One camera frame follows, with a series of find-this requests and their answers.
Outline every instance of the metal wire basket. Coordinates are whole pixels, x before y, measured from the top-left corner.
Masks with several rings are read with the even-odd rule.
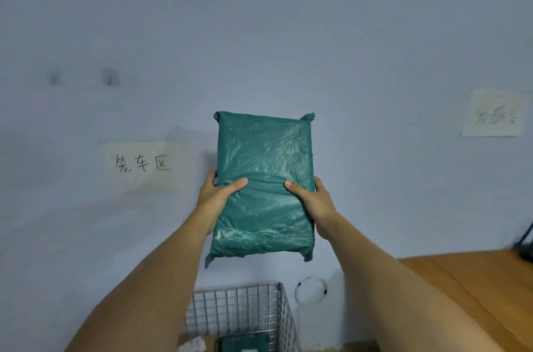
[[[195,291],[185,316],[184,333],[229,335],[266,332],[270,352],[300,352],[283,284]]]

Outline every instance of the hand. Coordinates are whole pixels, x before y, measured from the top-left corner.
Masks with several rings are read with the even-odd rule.
[[[226,205],[228,198],[248,184],[248,178],[241,178],[224,187],[216,187],[214,185],[216,177],[216,171],[207,176],[200,189],[196,207],[191,214],[205,220],[207,223],[206,235],[213,232],[218,216],[222,213],[222,209]]]
[[[302,200],[311,218],[315,221],[316,231],[320,237],[328,240],[330,237],[329,227],[340,215],[335,210],[330,193],[324,188],[320,178],[315,177],[316,192],[305,190],[290,180],[285,181],[285,187]]]

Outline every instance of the plastic mailer bag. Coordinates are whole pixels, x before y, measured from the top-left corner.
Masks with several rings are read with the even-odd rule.
[[[315,225],[300,199],[283,185],[290,179],[315,191],[311,121],[217,112],[217,186],[246,177],[231,195],[213,232],[205,267],[217,257],[293,251],[313,259]]]

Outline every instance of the white wall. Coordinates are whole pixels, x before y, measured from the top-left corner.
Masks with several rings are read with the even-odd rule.
[[[459,133],[470,91],[530,89],[531,19],[532,0],[0,0],[3,349],[63,348],[179,226],[216,149],[216,110],[315,112],[316,174],[394,256],[510,244],[532,216],[533,120],[520,138]],[[63,86],[47,85],[53,67]],[[101,84],[103,67],[121,87]],[[112,197],[99,142],[163,139],[198,150],[190,190]],[[312,262],[221,259],[198,285],[279,280],[295,307],[299,279],[338,269],[317,239]]]

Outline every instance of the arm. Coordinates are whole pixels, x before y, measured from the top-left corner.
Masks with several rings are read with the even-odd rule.
[[[346,283],[366,313],[383,351],[502,352],[454,301],[365,237],[333,206],[315,177],[316,192],[286,188],[303,201],[318,233],[330,241]]]
[[[176,351],[205,237],[229,196],[248,183],[242,178],[217,188],[215,176],[207,177],[185,223],[97,305],[66,352]]]

